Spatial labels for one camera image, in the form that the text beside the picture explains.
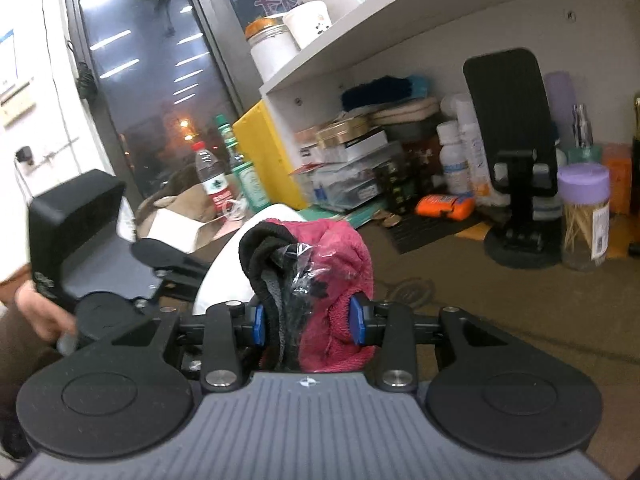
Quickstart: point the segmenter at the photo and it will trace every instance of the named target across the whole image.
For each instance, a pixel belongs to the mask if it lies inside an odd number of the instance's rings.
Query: window
[[[151,195],[192,162],[198,140],[226,161],[213,118],[234,121],[238,112],[193,2],[79,0],[79,7],[115,129],[100,134],[114,137],[140,193]]]

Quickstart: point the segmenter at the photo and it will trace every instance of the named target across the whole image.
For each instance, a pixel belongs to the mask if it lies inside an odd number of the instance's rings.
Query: plastic bottle
[[[234,135],[233,128],[226,122],[223,115],[218,115],[216,122],[220,124],[220,135],[225,139],[226,149],[229,152],[231,171],[238,179],[249,206],[255,212],[270,206],[271,202],[262,186],[257,171],[255,171],[254,164],[244,158],[244,155],[238,151],[238,141]]]
[[[466,166],[465,150],[460,143],[460,131],[457,121],[448,121],[438,125],[440,139],[440,162],[449,192],[455,195],[471,195],[469,170]]]
[[[577,99],[574,82],[568,72],[551,72],[545,74],[544,79],[546,98],[560,139],[560,149],[569,153],[571,148],[575,148],[573,113]]]
[[[216,205],[216,210],[220,213],[227,200],[234,196],[229,188],[225,177],[225,166],[205,148],[204,142],[196,142],[191,146],[196,154],[196,172],[200,179],[204,191]]]
[[[234,135],[234,130],[231,127],[231,124],[226,122],[226,119],[223,114],[216,115],[216,124],[218,126],[218,131],[220,132],[220,135],[225,141],[225,144],[236,142],[236,136]]]
[[[476,203],[487,206],[509,205],[510,197],[503,193],[498,193],[491,184],[482,133],[471,96],[467,94],[456,95],[455,105],[458,114],[460,139],[465,147],[466,161]]]

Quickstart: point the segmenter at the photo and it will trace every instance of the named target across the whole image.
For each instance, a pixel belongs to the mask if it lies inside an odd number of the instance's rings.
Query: white bottle
[[[457,121],[438,125],[440,139],[440,162],[449,192],[455,195],[471,195],[469,170],[466,166],[465,149],[460,143]]]
[[[560,139],[556,140],[556,164],[558,169],[566,166],[566,155],[560,149]],[[549,174],[549,167],[546,164],[534,164],[533,173]],[[535,196],[531,199],[533,208],[533,219],[537,221],[557,220],[562,216],[562,199],[560,194],[555,196]]]
[[[469,175],[476,203],[487,206],[509,205],[511,201],[509,195],[498,193],[491,184],[482,133],[471,96],[457,94],[454,102],[458,114],[458,123],[460,124],[460,139],[465,147],[466,161],[469,166]]]

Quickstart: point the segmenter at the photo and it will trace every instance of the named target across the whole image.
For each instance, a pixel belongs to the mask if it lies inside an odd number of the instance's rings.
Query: yellow cabinet
[[[289,173],[287,152],[273,126],[263,101],[258,102],[234,123],[240,151],[254,163],[269,199],[293,209],[304,209],[306,201]]]

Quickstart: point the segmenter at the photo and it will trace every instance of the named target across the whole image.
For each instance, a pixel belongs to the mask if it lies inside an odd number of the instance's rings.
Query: orange package
[[[458,222],[469,218],[476,208],[476,201],[468,196],[427,195],[418,202],[415,213],[432,218],[446,217]]]
[[[631,204],[631,146],[628,144],[604,144],[602,163],[609,168],[612,213],[629,214]]]

